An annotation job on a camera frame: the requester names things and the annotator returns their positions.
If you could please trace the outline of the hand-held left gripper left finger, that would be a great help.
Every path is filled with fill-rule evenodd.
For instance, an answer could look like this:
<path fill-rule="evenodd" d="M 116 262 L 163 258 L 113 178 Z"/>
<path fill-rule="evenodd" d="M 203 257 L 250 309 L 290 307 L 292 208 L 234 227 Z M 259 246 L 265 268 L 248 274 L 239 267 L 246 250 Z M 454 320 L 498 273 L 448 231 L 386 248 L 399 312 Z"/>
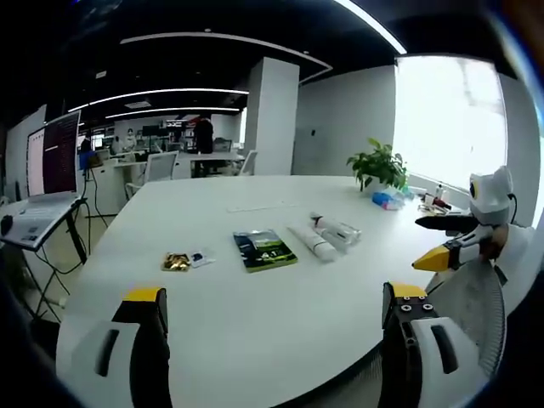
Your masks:
<path fill-rule="evenodd" d="M 66 357 L 57 374 L 84 407 L 169 407 L 167 290 L 133 289 L 109 319 L 80 330 Z"/>

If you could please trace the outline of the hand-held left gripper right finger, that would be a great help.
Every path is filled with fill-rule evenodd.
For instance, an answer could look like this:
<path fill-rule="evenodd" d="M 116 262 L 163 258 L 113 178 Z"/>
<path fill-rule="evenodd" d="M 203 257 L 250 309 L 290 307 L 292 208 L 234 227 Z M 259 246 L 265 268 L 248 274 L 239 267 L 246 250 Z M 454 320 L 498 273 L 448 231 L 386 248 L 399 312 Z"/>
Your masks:
<path fill-rule="evenodd" d="M 386 282 L 380 407 L 464 407 L 489 377 L 479 349 L 418 286 Z"/>

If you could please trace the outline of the person's right hand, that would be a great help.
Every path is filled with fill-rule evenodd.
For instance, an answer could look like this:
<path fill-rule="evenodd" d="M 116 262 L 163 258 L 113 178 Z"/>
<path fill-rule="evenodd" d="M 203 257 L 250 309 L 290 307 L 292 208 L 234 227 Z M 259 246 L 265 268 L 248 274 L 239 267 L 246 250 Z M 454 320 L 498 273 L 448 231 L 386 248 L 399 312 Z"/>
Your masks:
<path fill-rule="evenodd" d="M 491 236 L 484 238 L 479 243 L 479 257 L 481 260 L 494 260 L 499 258 L 502 249 L 507 243 L 508 225 L 501 225 L 493 229 Z"/>

